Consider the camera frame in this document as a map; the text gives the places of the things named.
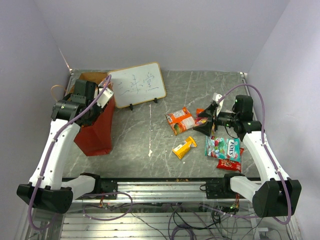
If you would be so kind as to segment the orange Fox's fruits candy bag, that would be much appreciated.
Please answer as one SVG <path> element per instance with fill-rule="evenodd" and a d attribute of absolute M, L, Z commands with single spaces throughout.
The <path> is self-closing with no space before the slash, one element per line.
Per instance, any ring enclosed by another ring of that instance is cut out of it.
<path fill-rule="evenodd" d="M 195 127 L 197 127 L 199 125 L 202 125 L 202 124 L 207 122 L 207 120 L 208 120 L 207 117 L 201 117 L 200 116 L 200 113 L 202 113 L 203 111 L 204 111 L 203 108 L 197 108 L 196 109 L 196 117 L 195 117 L 195 120 L 194 120 L 194 122 L 195 122 L 194 126 Z"/>

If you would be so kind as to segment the red brown paper bag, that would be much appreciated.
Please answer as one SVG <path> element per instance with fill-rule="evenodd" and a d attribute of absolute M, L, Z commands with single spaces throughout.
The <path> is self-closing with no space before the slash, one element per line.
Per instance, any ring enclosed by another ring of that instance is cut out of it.
<path fill-rule="evenodd" d="M 80 105 L 97 97 L 95 92 L 103 88 L 100 84 L 105 84 L 107 77 L 106 72 L 81 73 L 75 80 L 71 91 L 54 104 L 51 118 L 68 122 L 79 115 Z M 108 88 L 112 90 L 111 83 L 108 84 Z M 114 109 L 115 99 L 112 97 L 93 125 L 80 125 L 80 119 L 75 121 L 80 126 L 80 131 L 74 142 L 86 156 L 101 156 L 111 152 L 111 126 Z"/>

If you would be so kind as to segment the orange white snack packet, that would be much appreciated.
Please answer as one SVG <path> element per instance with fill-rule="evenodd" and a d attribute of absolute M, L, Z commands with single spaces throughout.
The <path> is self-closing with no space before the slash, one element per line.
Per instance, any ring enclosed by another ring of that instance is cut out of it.
<path fill-rule="evenodd" d="M 175 136 L 195 126 L 195 119 L 185 106 L 180 110 L 166 114 L 165 117 Z"/>

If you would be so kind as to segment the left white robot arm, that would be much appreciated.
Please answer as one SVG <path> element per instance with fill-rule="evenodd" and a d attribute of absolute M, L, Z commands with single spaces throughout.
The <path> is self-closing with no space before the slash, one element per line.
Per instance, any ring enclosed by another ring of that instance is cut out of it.
<path fill-rule="evenodd" d="M 97 84 L 78 79 L 73 92 L 54 104 L 49 136 L 40 161 L 28 183 L 20 184 L 16 191 L 28 204 L 29 213 L 41 209 L 64 214 L 73 200 L 85 195 L 96 199 L 101 195 L 99 175 L 82 173 L 75 179 L 63 181 L 63 170 L 81 127 L 93 125 L 113 97 L 110 80 L 108 76 Z"/>

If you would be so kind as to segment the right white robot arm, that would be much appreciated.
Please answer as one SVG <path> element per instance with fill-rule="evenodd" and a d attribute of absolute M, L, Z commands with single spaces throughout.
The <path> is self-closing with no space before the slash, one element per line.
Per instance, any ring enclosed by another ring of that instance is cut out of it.
<path fill-rule="evenodd" d="M 283 170 L 269 146 L 262 123 L 253 119 L 253 99 L 237 95 L 232 112 L 223 112 L 222 105 L 222 95 L 215 93 L 210 106 L 199 114 L 206 122 L 193 128 L 206 136 L 205 155 L 236 162 L 243 143 L 254 160 L 261 183 L 253 182 L 240 170 L 226 173 L 221 194 L 226 198 L 240 194 L 252 203 L 260 218 L 293 215 L 302 186 Z"/>

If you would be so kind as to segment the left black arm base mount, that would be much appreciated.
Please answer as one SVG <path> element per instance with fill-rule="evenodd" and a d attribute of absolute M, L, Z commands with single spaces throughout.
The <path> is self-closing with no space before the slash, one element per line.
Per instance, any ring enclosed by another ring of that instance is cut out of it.
<path fill-rule="evenodd" d="M 118 183 L 115 179 L 111 178 L 100 178 L 95 182 L 93 191 L 91 194 L 102 194 L 109 193 L 104 196 L 107 200 L 115 200 L 117 195 L 114 194 L 118 191 Z"/>

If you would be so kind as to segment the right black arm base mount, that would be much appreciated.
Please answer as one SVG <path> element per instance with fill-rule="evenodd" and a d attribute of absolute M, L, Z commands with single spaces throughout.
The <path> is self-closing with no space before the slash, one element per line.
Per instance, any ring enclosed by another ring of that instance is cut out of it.
<path fill-rule="evenodd" d="M 231 199 L 236 192 L 231 190 L 231 178 L 244 177 L 242 173 L 226 173 L 223 177 L 212 178 L 200 185 L 199 189 L 205 192 L 207 199 Z"/>

